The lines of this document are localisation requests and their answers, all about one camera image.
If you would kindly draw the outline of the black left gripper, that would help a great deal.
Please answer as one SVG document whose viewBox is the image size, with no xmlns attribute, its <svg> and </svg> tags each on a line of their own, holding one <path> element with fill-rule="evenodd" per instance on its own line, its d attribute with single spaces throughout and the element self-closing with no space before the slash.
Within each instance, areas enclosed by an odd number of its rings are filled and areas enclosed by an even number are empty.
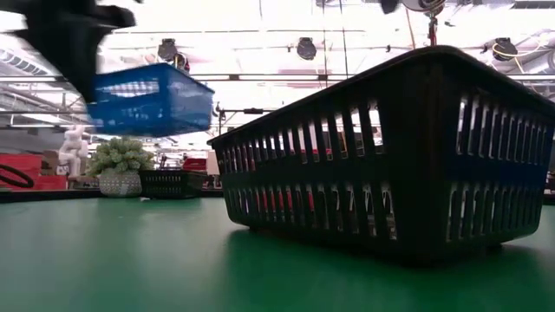
<svg viewBox="0 0 555 312">
<path fill-rule="evenodd" d="M 0 11 L 25 17 L 26 28 L 12 34 L 37 50 L 55 39 L 68 44 L 56 67 L 86 102 L 95 102 L 98 44 L 113 30 L 136 24 L 131 10 L 97 0 L 0 0 Z"/>
</svg>

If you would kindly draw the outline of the blue plastic basket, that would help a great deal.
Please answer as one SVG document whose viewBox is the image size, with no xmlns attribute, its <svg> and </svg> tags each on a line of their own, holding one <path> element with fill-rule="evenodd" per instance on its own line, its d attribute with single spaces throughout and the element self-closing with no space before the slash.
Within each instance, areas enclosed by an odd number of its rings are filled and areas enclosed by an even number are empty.
<svg viewBox="0 0 555 312">
<path fill-rule="evenodd" d="M 213 96 L 185 72 L 155 63 L 97 75 L 87 111 L 98 133 L 168 137 L 208 130 Z"/>
</svg>

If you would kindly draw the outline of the red plastic basket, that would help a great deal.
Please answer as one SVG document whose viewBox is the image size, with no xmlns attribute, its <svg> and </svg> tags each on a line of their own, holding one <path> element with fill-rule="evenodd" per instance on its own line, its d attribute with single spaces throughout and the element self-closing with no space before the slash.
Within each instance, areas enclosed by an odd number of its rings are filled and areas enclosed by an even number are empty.
<svg viewBox="0 0 555 312">
<path fill-rule="evenodd" d="M 283 212 L 285 208 L 293 213 L 293 200 L 296 200 L 296 204 L 299 208 L 304 207 L 304 200 L 308 200 L 308 206 L 310 211 L 314 211 L 314 200 L 311 190 L 307 191 L 306 196 L 304 196 L 299 189 L 292 192 L 291 188 L 287 186 L 284 190 L 276 188 L 272 189 L 258 189 L 254 191 L 254 203 L 257 205 L 258 211 L 264 211 L 268 213 L 269 211 L 280 211 Z"/>
</svg>

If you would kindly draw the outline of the black plastic basket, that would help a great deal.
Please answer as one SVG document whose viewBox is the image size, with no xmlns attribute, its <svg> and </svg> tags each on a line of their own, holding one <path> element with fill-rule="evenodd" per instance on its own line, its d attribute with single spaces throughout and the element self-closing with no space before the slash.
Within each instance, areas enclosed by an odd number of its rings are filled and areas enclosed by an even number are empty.
<svg viewBox="0 0 555 312">
<path fill-rule="evenodd" d="M 185 170 L 144 170 L 139 175 L 141 195 L 155 199 L 196 198 L 208 177 L 205 172 Z"/>
<path fill-rule="evenodd" d="M 409 51 L 211 140 L 230 220 L 431 263 L 533 234 L 555 102 L 449 46 Z M 293 213 L 254 191 L 311 190 Z"/>
</svg>

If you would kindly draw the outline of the white figurine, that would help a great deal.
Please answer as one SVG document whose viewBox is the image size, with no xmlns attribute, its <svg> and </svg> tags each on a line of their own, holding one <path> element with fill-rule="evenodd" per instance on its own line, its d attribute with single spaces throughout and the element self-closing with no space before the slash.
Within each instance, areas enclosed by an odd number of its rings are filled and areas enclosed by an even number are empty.
<svg viewBox="0 0 555 312">
<path fill-rule="evenodd" d="M 84 125 L 73 125 L 64 132 L 64 141 L 58 151 L 58 163 L 68 168 L 69 177 L 82 174 L 82 160 L 88 157 L 88 136 Z"/>
</svg>

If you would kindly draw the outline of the green potted succulent plant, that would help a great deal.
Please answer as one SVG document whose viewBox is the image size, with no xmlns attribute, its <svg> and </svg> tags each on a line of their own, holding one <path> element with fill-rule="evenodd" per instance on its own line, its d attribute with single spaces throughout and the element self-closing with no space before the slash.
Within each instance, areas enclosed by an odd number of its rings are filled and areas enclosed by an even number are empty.
<svg viewBox="0 0 555 312">
<path fill-rule="evenodd" d="M 143 148 L 141 141 L 112 138 L 95 149 L 88 174 L 98 178 L 102 195 L 136 198 L 142 193 L 140 171 L 152 170 L 153 165 L 153 154 Z"/>
</svg>

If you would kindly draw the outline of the red background block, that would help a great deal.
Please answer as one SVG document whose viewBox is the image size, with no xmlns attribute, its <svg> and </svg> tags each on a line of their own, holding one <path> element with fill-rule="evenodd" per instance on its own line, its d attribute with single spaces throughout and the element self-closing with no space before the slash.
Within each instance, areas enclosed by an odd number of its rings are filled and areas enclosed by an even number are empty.
<svg viewBox="0 0 555 312">
<path fill-rule="evenodd" d="M 0 180 L 0 187 L 5 187 L 14 191 L 60 191 L 67 189 L 67 178 L 57 175 L 42 156 L 38 154 L 1 154 L 0 165 L 7 165 L 28 175 L 34 182 L 32 188 L 22 188 L 19 186 L 8 185 Z"/>
</svg>

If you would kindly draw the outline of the green table mat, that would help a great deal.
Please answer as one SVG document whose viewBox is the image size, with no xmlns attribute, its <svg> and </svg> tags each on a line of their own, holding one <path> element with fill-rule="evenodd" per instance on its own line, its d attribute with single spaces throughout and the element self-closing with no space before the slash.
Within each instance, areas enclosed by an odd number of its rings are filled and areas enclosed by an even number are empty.
<svg viewBox="0 0 555 312">
<path fill-rule="evenodd" d="M 555 207 L 499 254 L 412 270 L 252 233 L 219 198 L 0 205 L 0 312 L 555 312 Z"/>
</svg>

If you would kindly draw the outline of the red desk lamp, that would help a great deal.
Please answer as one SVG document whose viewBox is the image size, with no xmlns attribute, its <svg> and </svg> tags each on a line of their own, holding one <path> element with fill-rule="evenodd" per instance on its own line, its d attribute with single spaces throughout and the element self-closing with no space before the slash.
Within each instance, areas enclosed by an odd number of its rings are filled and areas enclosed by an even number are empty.
<svg viewBox="0 0 555 312">
<path fill-rule="evenodd" d="M 420 12 L 429 19 L 428 39 L 431 46 L 437 44 L 437 16 L 443 11 L 446 0 L 401 0 L 406 9 Z"/>
</svg>

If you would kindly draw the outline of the black table frame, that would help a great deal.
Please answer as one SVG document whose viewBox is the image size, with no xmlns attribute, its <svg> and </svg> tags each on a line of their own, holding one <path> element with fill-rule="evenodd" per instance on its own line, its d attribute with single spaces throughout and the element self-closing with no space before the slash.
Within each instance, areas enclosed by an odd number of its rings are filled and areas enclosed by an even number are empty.
<svg viewBox="0 0 555 312">
<path fill-rule="evenodd" d="M 0 192 L 0 204 L 85 198 L 104 198 L 104 195 L 99 190 Z"/>
</svg>

